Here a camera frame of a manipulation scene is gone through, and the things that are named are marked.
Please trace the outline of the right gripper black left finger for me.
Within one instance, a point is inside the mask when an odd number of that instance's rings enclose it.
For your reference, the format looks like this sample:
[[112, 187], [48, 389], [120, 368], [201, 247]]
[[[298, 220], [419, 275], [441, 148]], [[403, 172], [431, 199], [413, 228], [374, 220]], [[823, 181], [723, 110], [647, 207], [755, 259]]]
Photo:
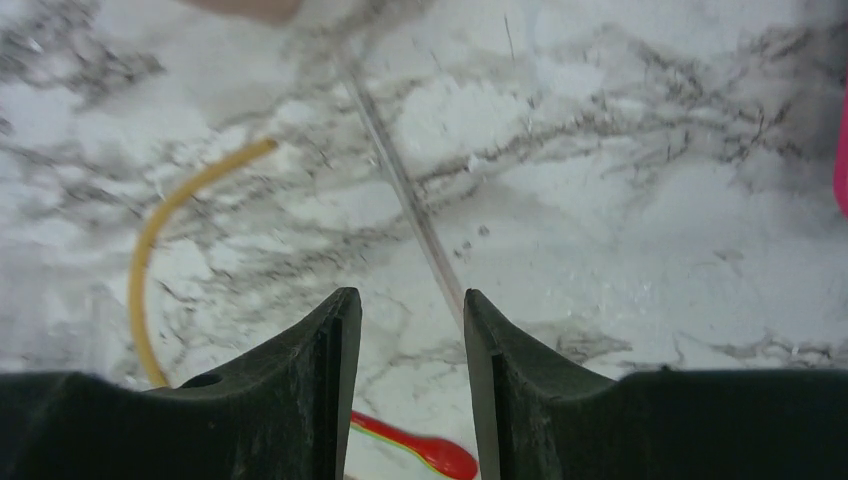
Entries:
[[340, 479], [362, 307], [344, 287], [177, 388], [82, 372], [1, 378], [5, 479]]

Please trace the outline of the glass stirring rod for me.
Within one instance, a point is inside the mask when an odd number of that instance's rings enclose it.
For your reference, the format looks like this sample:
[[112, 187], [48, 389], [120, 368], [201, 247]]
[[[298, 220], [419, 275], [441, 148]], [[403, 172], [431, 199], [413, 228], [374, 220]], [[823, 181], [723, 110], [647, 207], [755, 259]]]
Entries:
[[416, 195], [413, 182], [392, 142], [387, 127], [380, 118], [373, 98], [357, 76], [358, 65], [347, 46], [339, 46], [334, 58], [339, 76], [373, 142], [380, 168], [395, 191], [457, 327], [462, 329], [464, 290], [435, 232], [426, 206]]

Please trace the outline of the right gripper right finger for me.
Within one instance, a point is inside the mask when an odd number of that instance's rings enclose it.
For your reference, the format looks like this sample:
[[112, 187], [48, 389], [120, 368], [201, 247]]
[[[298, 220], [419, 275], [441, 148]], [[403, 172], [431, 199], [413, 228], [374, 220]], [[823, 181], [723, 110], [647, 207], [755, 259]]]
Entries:
[[843, 370], [680, 371], [612, 380], [558, 354], [480, 291], [464, 301], [485, 479], [843, 479]]

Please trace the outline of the amber rubber tubing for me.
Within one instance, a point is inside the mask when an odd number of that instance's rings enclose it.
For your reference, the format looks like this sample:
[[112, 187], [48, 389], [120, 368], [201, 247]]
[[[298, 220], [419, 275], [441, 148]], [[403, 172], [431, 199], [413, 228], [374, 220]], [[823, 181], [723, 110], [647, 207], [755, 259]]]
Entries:
[[278, 147], [277, 141], [270, 138], [262, 139], [206, 166], [165, 197], [142, 227], [135, 242], [128, 270], [127, 318], [140, 365], [152, 386], [161, 388], [170, 385], [156, 357], [147, 325], [146, 282], [149, 263], [159, 234], [174, 213], [200, 190], [260, 157], [270, 154]]

